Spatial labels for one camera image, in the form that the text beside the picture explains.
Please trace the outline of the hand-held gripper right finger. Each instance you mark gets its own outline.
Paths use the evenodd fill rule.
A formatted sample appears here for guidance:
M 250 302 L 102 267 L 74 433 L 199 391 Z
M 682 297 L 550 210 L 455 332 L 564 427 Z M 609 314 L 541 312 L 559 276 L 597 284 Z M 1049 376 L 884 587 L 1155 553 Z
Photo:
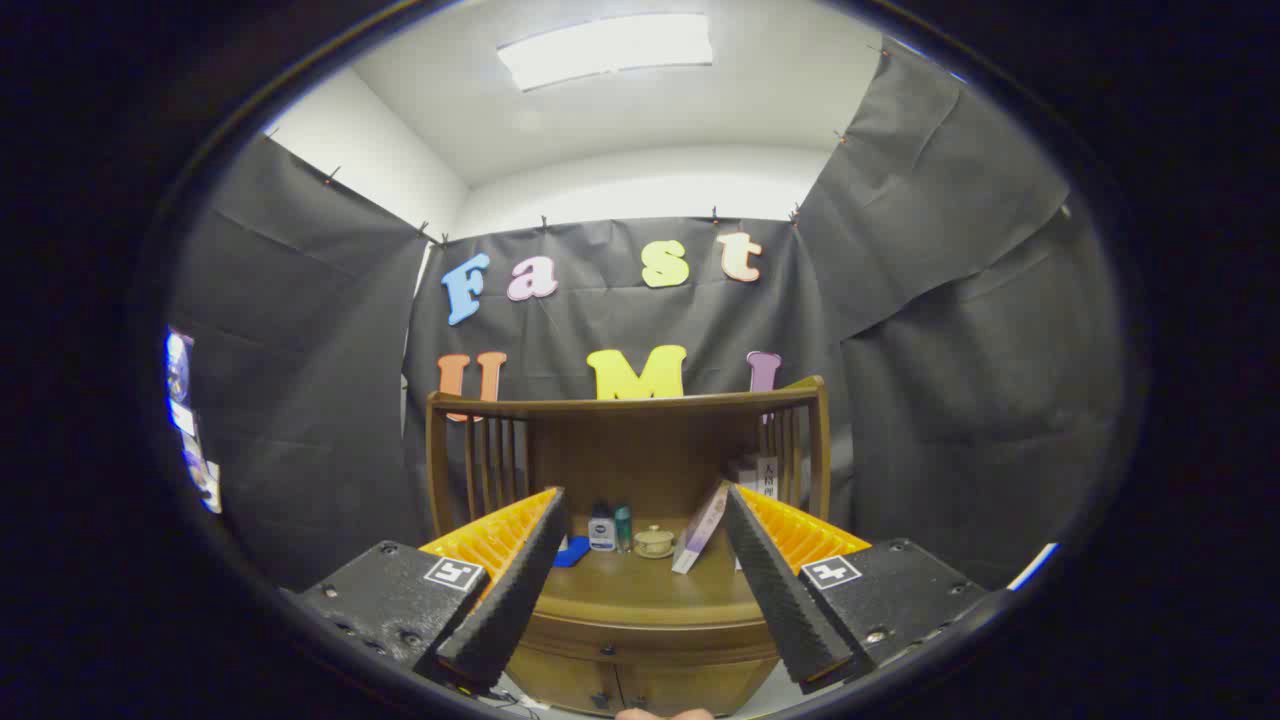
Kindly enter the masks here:
M 911 539 L 872 544 L 731 484 L 723 524 L 804 693 L 886 667 L 959 626 L 987 589 Z

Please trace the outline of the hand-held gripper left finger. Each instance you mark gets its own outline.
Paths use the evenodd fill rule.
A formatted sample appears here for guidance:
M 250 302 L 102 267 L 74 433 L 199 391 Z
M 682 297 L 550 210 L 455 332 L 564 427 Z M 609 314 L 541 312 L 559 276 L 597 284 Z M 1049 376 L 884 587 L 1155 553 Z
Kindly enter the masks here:
M 375 659 L 485 692 L 521 642 L 567 530 L 564 492 L 552 487 L 422 547 L 378 542 L 291 600 Z

